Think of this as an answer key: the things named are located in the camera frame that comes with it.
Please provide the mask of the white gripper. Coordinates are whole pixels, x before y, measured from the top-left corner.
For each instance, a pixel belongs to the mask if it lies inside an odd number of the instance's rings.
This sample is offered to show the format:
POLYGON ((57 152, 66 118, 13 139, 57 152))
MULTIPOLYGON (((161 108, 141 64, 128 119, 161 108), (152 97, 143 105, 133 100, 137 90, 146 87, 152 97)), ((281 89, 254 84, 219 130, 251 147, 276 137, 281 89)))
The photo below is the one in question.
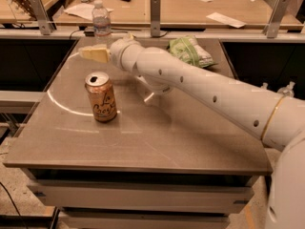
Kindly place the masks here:
MULTIPOLYGON (((111 62, 113 65, 123 71, 133 72, 138 55, 143 51, 139 42, 134 40, 134 35, 127 32, 122 39, 112 43, 111 62)), ((110 61, 110 52, 105 45, 94 45, 80 48, 78 50, 81 57, 100 63, 110 61)))

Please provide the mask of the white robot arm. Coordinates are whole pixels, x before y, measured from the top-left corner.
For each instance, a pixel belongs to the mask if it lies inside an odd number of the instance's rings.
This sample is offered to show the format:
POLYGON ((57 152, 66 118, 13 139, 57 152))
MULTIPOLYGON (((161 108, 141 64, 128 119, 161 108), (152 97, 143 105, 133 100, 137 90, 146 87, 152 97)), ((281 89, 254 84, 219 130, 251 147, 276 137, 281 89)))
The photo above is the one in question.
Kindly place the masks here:
POLYGON ((281 152, 275 166, 265 229, 305 228, 305 103, 187 64, 127 35, 111 46, 79 50, 82 57, 111 61, 156 94, 176 87, 281 152))

